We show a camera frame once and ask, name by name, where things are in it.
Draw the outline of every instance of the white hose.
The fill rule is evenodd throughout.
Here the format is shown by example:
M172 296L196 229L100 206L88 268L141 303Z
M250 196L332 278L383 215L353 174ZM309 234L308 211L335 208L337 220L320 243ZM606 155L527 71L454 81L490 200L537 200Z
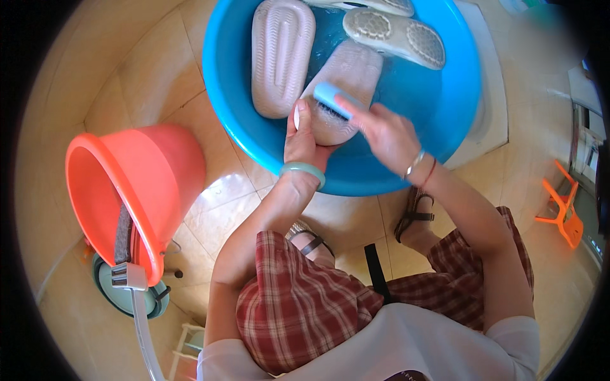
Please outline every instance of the white hose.
M148 318L146 317L146 304L144 303L144 291L131 289L131 303L134 306L135 333L138 336L140 350L144 357L144 363L152 381L164 381L159 361L154 353L151 332L148 329Z

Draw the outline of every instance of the water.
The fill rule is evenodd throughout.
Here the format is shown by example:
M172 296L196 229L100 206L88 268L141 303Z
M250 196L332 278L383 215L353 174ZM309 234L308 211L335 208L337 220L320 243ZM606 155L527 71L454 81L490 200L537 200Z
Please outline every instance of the water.
M316 30L305 87L324 66L326 60L343 40L344 10L311 8ZM418 133L423 132L434 115L441 91L441 72L430 70L405 59L386 55L384 66L373 95L373 102L384 104L392 111L409 118ZM371 155L361 134L357 134L337 152L337 155Z

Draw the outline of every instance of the black strap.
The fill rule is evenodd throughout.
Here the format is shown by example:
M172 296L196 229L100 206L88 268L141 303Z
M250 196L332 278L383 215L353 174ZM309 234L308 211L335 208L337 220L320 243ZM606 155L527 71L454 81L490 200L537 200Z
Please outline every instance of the black strap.
M434 221L432 213L409 212L405 213L403 218L411 221Z
M315 236L314 240L307 244L304 248L301 249L301 253L303 255L307 255L311 253L311 250L318 247L324 240L320 236Z
M364 246L364 254L367 257L368 273L371 275L371 280L373 281L373 289L376 293L383 295L384 305L392 303L392 296L387 287L386 278L383 276L383 270L379 263L375 244L372 243Z

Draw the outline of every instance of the blue plastic basin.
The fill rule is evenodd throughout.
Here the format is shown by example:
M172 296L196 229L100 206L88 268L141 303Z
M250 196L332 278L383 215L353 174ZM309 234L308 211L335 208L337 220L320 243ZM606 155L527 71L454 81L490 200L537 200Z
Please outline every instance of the blue plastic basin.
M373 102L413 121L423 148L441 162L453 155L470 130L481 94L481 69L468 25L452 1L412 0L414 18L438 31L447 54L440 71L386 57ZM219 0L203 47L203 76L210 101L229 135L256 162L277 174L284 163L286 119L266 119L251 96L252 17L260 2ZM316 36L307 83L334 48L347 38L344 11L312 8ZM409 186L373 156L361 134L328 162L324 193L368 196Z

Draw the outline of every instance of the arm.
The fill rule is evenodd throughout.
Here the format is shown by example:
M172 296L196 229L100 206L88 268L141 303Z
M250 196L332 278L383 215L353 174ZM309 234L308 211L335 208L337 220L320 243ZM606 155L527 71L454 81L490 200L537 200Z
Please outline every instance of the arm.
M403 175L422 148L413 124L380 104L362 111L340 97L337 103L354 116L374 155ZM415 186L425 182L434 159L426 154L409 176ZM460 233L481 258L484 273L484 330L510 316L534 317L532 294L517 246L493 205L467 183L438 163L424 190L447 211Z
M310 128L307 102L297 101L299 130L293 113L288 117L285 162L305 162L322 171L335 147L316 146ZM316 188L317 177L301 172L285 173L258 208L231 234L214 263L204 345L227 338L241 338L235 320L237 298L246 283L256 276L256 235L264 230L286 234L299 218Z

